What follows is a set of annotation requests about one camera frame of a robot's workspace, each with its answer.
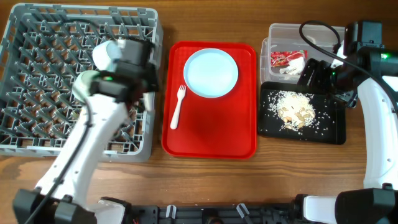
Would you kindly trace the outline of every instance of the fork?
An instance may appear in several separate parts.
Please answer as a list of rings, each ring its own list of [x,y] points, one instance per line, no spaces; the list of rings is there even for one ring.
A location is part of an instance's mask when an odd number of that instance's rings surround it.
[[[177,92],[177,99],[178,99],[177,106],[175,107],[172,122],[170,123],[171,129],[177,128],[178,117],[180,116],[181,102],[182,102],[182,99],[184,99],[185,90],[187,90],[187,87],[185,85],[180,85],[180,88],[178,89],[178,92]]]

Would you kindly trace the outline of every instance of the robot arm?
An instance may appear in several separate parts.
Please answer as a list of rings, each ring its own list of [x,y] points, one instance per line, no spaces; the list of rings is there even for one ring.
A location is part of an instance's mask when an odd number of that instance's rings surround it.
[[[398,88],[398,77],[390,82]],[[358,87],[366,131],[366,174],[364,188],[383,188],[389,183],[398,190],[398,119],[392,102],[373,79]]]
[[[91,176],[102,156],[105,145],[111,140],[115,130],[127,120],[125,103],[116,103],[114,98],[106,95],[95,94],[88,97],[92,110],[92,127],[84,140],[83,145],[65,174],[64,181],[58,186],[52,197],[61,200],[65,195],[73,198],[73,203],[86,207],[86,195]],[[84,124],[87,122],[85,108],[80,113],[79,120],[69,135],[59,156],[51,168],[36,185],[41,189],[41,194],[47,194],[53,186],[53,181],[59,175],[73,153],[78,141],[81,139]]]
[[[323,88],[345,103],[349,101],[342,97],[346,95],[344,92],[358,91],[366,131],[365,189],[342,192],[337,197],[298,195],[293,204],[301,210],[294,216],[333,224],[397,223],[398,119],[394,109],[397,105],[393,103],[398,97],[398,54],[384,50],[381,23],[373,21],[360,21],[346,28],[344,53],[349,61],[372,73],[374,78],[352,66],[331,68],[327,62],[311,59],[299,83],[310,81],[310,87]],[[387,88],[379,84],[384,82]]]
[[[114,44],[108,41],[97,47],[109,43]],[[122,43],[119,57],[111,58],[110,66],[104,67],[107,70],[87,71],[87,77],[80,74],[80,81],[75,82],[73,87],[78,90],[75,96],[84,98],[87,105],[35,190],[17,193],[13,207],[18,223],[108,224],[121,223],[126,218],[122,201],[100,200],[95,205],[86,205],[91,176],[105,145],[128,119],[134,102],[143,93],[159,88],[155,65],[149,62],[152,44],[143,40]],[[114,53],[105,52],[105,55],[96,49],[93,52],[94,58],[110,58]],[[153,99],[148,95],[144,95],[144,104],[153,110]]]
[[[398,77],[394,77],[389,82],[390,86],[398,88]],[[395,206],[395,200],[385,201],[384,198],[394,199],[393,190],[383,190],[385,184],[391,184],[394,190],[398,189],[398,119],[397,115],[392,112],[392,103],[384,90],[371,78],[368,78],[358,87],[358,96],[361,100],[366,132],[366,174],[364,179],[365,190],[377,189],[374,194],[359,193],[358,196],[371,200],[382,200],[380,205],[388,211],[389,207]],[[356,221],[350,220],[349,223],[376,223],[376,221],[369,219],[367,215],[371,215],[372,208],[377,208],[374,204],[368,205],[368,210],[360,210],[361,201],[357,197],[348,201],[352,206],[346,208],[343,205],[342,199],[339,197],[325,197],[325,196],[307,196],[303,199],[303,217],[314,222],[322,222],[327,224],[341,223],[336,220],[336,215],[342,211],[350,211],[352,217]]]

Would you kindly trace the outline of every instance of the red tray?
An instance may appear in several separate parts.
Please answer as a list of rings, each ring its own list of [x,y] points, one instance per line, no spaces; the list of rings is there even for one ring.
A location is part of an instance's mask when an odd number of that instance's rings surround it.
[[[183,68],[188,58],[205,48],[224,50],[238,66],[235,87],[219,98],[204,98],[188,87],[175,130],[170,122],[177,91],[185,84]],[[190,42],[170,49],[164,106],[162,146],[172,156],[213,159],[248,159],[257,149],[256,52],[247,44]]]

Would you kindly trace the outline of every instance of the wooden table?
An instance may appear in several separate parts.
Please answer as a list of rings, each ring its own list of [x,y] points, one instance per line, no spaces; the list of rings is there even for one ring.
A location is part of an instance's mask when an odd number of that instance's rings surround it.
[[[12,5],[0,3],[0,30]],[[81,1],[36,2],[82,4]],[[383,22],[384,44],[398,49],[398,1],[87,1],[91,5],[153,7],[164,29],[168,52],[180,40],[243,42],[261,52],[274,22],[318,19],[345,26],[359,19]],[[164,95],[158,108],[163,108]],[[256,154],[246,161],[174,158],[160,145],[161,116],[155,124],[152,157],[146,163],[100,163],[88,194],[136,205],[232,205],[238,202],[288,202],[296,194],[337,195],[360,189],[366,168],[361,106],[346,111],[347,141],[342,146],[258,137]],[[12,200],[20,188],[32,189],[53,159],[0,157],[0,223],[15,223]]]

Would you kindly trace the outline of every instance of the plastic grid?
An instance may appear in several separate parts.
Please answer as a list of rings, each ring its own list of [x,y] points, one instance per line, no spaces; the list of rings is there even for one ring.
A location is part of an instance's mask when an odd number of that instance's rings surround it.
[[[71,19],[88,19],[99,24],[99,29]],[[81,109],[72,95],[75,78],[96,69],[93,48],[109,38],[149,39],[156,45],[151,61],[159,67],[162,36],[153,9],[15,5],[1,43],[0,154],[56,156]],[[107,144],[104,158],[148,159],[153,119],[154,113],[131,110],[129,122]]]

